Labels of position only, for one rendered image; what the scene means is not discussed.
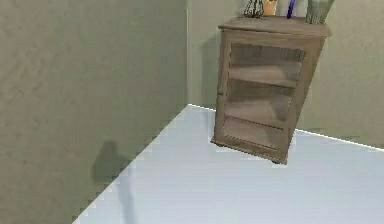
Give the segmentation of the brown wooden shelf cabinet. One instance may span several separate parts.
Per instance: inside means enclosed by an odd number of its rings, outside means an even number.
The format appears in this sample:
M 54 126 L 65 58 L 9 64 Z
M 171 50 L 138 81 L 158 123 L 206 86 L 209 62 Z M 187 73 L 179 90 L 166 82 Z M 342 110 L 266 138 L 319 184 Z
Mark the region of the brown wooden shelf cabinet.
M 211 142 L 285 164 L 330 29 L 303 17 L 235 17 L 221 31 Z

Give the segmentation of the grey green striped vase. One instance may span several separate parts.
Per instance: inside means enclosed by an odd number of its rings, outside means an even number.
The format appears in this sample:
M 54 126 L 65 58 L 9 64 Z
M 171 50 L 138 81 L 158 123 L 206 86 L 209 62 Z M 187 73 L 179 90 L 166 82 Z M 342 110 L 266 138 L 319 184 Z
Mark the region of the grey green striped vase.
M 335 0 L 308 0 L 306 22 L 324 24 Z

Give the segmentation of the orange cup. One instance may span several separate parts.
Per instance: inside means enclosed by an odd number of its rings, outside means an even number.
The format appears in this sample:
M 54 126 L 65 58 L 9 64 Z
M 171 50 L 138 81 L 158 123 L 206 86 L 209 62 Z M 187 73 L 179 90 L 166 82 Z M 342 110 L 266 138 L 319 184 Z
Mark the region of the orange cup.
M 278 0 L 263 0 L 263 10 L 265 15 L 274 16 L 277 10 Z

